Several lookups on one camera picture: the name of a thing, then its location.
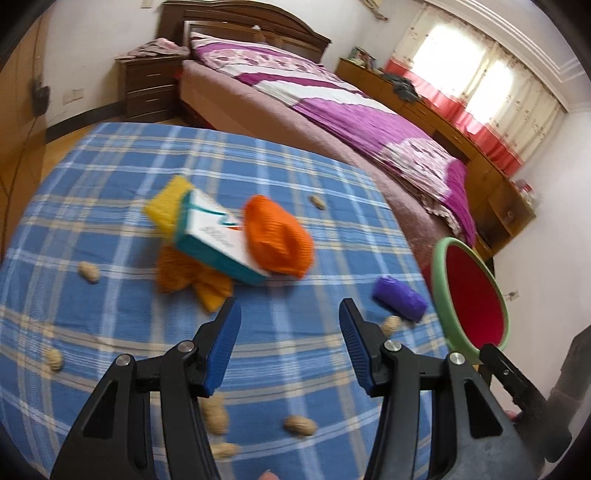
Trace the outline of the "peanut left on table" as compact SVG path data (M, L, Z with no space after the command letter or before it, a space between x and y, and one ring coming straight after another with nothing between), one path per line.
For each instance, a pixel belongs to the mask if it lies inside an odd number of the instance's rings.
M100 268L91 262L81 261L78 263L78 274L90 284L96 284L100 281Z

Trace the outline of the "peanut front centre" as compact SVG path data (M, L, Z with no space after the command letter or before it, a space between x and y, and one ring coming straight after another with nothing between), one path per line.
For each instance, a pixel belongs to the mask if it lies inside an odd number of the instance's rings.
M301 415L290 415L283 420L283 428L295 436L312 436L318 430L314 420Z

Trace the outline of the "black charger on wall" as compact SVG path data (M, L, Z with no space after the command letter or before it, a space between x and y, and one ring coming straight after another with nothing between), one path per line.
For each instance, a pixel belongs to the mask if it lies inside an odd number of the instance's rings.
M34 117L40 117L47 112L50 101L50 87L34 78L31 83L31 109Z

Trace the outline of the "long wooden cabinet desk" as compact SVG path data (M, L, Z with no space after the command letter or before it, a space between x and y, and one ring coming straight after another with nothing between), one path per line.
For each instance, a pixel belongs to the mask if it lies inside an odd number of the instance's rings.
M421 128L467 166L465 189L477 229L475 249L482 259L493 258L535 218L533 208L517 186L476 143L426 100L421 98L414 103L401 100L382 74L352 60L340 59L335 74Z

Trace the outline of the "purple plastic bag roll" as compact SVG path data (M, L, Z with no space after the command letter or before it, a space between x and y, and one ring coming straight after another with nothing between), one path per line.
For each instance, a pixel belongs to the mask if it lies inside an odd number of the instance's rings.
M425 298L402 281L382 276L374 284L373 297L406 320L420 322L427 309Z

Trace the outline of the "peanut near yellow box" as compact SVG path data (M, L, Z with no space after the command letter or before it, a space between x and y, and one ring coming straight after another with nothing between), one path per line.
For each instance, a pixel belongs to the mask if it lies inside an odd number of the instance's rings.
M392 338L401 326L402 319L397 315L391 315L381 323L381 330L387 338Z

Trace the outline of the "orange cloth ball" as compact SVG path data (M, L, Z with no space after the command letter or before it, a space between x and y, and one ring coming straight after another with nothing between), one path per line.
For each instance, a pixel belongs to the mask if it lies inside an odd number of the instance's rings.
M270 198L256 195L243 207L249 253L263 270L301 279L314 263L314 241L297 218Z

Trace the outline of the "yellow sponge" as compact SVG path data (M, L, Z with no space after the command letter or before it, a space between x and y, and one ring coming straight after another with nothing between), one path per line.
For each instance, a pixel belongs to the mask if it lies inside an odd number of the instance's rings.
M175 235L181 201L193 185L182 176L174 176L143 208L156 230L167 240Z

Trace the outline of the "white teal medicine box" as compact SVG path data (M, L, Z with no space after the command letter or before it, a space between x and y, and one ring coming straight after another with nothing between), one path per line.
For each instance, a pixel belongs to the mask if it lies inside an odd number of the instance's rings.
M242 222L199 189L183 195L174 245L243 284L259 285L270 278L249 253Z

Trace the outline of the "orange paper bow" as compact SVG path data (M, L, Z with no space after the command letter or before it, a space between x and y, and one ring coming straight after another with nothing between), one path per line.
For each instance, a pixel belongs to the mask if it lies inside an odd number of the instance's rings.
M156 286L159 292L172 294L191 288L204 311L214 313L233 295L233 280L177 250L161 247L156 261Z

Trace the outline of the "dark wooden nightstand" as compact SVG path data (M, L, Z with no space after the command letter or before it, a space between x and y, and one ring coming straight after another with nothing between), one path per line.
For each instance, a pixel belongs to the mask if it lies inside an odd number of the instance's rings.
M157 38L116 58L122 117L133 122L160 122L176 115L184 46Z

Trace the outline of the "red bin with green rim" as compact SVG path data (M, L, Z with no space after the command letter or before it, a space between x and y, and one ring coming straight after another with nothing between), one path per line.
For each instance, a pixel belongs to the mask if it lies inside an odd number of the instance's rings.
M423 276L450 350L478 365L483 346L505 348L510 335L506 301L468 245L454 237L439 240Z

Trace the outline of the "grey clothes pile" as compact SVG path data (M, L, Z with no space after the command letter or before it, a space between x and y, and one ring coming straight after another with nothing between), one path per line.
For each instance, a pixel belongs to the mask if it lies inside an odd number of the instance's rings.
M414 84L408 78L397 74L384 73L382 78L393 86L393 91L405 102L420 102L421 96L415 89Z

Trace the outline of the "wooden wardrobe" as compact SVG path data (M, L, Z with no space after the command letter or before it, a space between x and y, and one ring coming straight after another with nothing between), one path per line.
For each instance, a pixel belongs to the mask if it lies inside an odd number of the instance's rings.
M1 71L1 251L42 177L46 118L33 108L42 85L48 19L28 29Z

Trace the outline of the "dark wooden headboard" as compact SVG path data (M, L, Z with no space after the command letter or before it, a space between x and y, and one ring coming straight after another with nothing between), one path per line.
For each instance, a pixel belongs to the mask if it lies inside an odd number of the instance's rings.
M156 35L189 43L191 32L266 43L320 62L331 40L280 7L257 1L165 1Z

